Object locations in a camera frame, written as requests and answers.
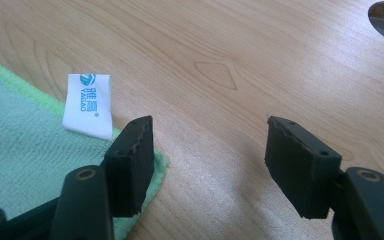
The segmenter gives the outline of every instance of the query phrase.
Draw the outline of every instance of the white tag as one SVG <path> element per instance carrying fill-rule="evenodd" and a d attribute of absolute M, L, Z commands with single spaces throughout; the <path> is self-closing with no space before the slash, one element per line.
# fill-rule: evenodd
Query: white tag
<path fill-rule="evenodd" d="M 68 75 L 68 94 L 62 125 L 74 132 L 112 140 L 109 75 Z"/>

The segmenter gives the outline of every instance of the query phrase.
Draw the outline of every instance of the screw hole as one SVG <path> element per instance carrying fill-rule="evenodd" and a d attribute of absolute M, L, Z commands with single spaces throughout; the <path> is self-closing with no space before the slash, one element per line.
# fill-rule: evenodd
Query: screw hole
<path fill-rule="evenodd" d="M 319 153 L 320 153 L 320 155 L 325 156 L 325 157 L 329 156 L 329 153 L 326 151 L 320 151 Z"/>
<path fill-rule="evenodd" d="M 80 170 L 78 173 L 76 173 L 77 180 L 83 181 L 89 178 L 92 178 L 95 176 L 96 171 L 90 168 Z"/>
<path fill-rule="evenodd" d="M 371 182 L 380 181 L 380 176 L 374 172 L 370 172 L 366 170 L 358 170 L 357 174 L 360 175 L 360 177 L 366 179 L 367 181 L 371 181 Z"/>

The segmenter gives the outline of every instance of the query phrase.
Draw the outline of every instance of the microfiber cloth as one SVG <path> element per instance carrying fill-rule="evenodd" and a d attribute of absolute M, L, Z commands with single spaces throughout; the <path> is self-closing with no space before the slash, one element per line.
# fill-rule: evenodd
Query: microfiber cloth
<path fill-rule="evenodd" d="M 63 112 L 63 103 L 0 66 L 0 208 L 8 219 L 58 197 L 65 175 L 99 165 L 110 147 L 109 141 L 65 130 Z M 143 209 L 160 187 L 168 160 L 155 151 L 154 163 Z M 124 239 L 138 217 L 115 219 L 116 239 Z"/>

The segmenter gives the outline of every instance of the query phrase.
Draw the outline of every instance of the light wood surface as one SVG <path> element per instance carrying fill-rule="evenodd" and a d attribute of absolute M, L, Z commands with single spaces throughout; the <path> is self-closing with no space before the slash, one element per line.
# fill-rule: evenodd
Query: light wood surface
<path fill-rule="evenodd" d="M 152 115 L 165 181 L 129 239 L 332 239 L 264 164 L 268 116 L 384 173 L 384 37 L 373 0 L 0 0 L 0 64 L 61 101 L 112 76 L 114 124 Z"/>

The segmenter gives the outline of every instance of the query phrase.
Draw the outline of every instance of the blue logo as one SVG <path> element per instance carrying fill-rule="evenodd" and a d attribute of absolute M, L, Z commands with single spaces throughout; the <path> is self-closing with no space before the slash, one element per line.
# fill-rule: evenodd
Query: blue logo
<path fill-rule="evenodd" d="M 90 86 L 95 83 L 95 74 L 80 74 L 80 81 L 83 83 L 83 85 Z"/>
<path fill-rule="evenodd" d="M 96 88 L 85 88 L 80 91 L 80 111 L 98 111 L 98 102 L 96 101 Z"/>

